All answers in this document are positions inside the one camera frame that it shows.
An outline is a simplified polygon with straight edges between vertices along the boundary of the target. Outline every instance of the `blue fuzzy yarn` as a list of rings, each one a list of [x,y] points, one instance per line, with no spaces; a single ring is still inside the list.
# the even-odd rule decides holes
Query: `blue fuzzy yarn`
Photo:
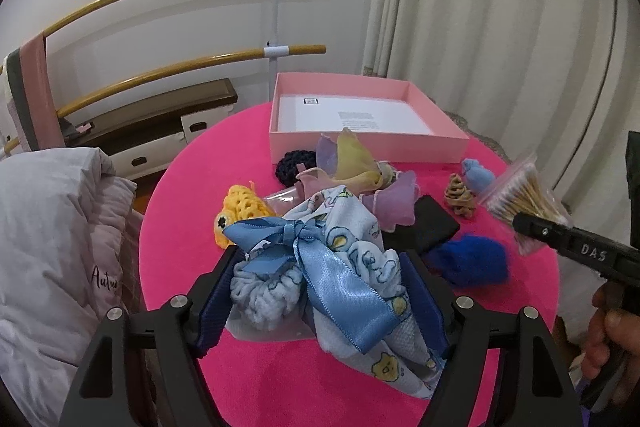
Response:
[[[500,284],[509,277],[504,247],[480,235],[447,241],[425,253],[423,259],[456,288]]]
[[[495,174],[482,167],[480,162],[473,158],[462,160],[462,177],[466,188],[474,194],[480,194],[495,180]]]

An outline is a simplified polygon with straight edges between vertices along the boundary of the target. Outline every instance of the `pink tablecloth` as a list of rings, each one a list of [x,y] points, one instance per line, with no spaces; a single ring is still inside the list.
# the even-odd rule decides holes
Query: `pink tablecloth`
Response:
[[[140,277],[149,309],[186,293],[198,275],[210,271],[222,250],[212,222],[230,185],[255,182],[258,195],[281,188],[269,160],[267,103],[226,118],[174,160],[149,202],[140,237]],[[466,156],[496,173],[504,163],[478,140]],[[459,165],[398,164],[414,170],[423,194],[442,201],[444,188]],[[545,248],[523,258],[511,234],[484,209],[461,219],[461,232],[487,235],[508,246],[510,281],[471,295],[488,309],[517,312],[532,305],[553,323],[558,304],[556,254]],[[395,426],[414,427],[426,401],[405,396],[328,355],[316,341],[254,344],[236,341],[226,331],[201,361],[202,372],[220,413],[232,427]],[[470,425],[487,415],[497,367],[490,353]]]

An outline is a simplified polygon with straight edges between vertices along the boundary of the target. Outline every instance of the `plastic bag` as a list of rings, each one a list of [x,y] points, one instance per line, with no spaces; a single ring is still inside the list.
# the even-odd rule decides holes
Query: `plastic bag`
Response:
[[[282,318],[281,324],[273,331],[257,330],[239,312],[237,306],[231,308],[226,320],[226,329],[239,341],[251,342],[289,342],[314,339],[316,334],[308,324],[312,323],[313,313],[306,309],[306,298],[303,303],[298,303],[296,309]]]
[[[478,196],[478,203],[509,226],[517,213],[526,212],[572,227],[572,219],[564,206],[540,181],[535,161],[535,153],[521,156]],[[521,255],[529,255],[545,246],[519,233],[515,234],[515,240]]]
[[[273,212],[282,217],[295,206],[298,206],[305,200],[305,194],[300,182],[296,182],[293,187],[283,188],[278,192],[274,192],[263,198]]]

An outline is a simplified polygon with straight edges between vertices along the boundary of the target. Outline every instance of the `pink box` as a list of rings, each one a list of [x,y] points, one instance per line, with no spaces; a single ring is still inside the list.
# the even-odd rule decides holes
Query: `pink box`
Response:
[[[431,134],[358,132],[358,139],[378,160],[459,163],[468,144],[468,136],[410,82],[356,74],[279,73],[269,127],[272,163],[277,163],[292,150],[315,150],[321,134],[278,131],[280,97],[287,94],[343,95],[406,102],[427,124]],[[325,134],[335,139],[338,133]]]

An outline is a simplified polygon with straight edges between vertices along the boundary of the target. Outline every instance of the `yellow crochet fish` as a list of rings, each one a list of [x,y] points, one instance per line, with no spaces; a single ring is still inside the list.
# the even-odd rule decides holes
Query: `yellow crochet fish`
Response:
[[[213,222],[213,234],[216,244],[220,248],[226,248],[233,243],[222,233],[226,227],[252,217],[275,216],[271,207],[255,194],[254,182],[249,182],[251,188],[243,185],[232,185],[222,202],[222,210]]]

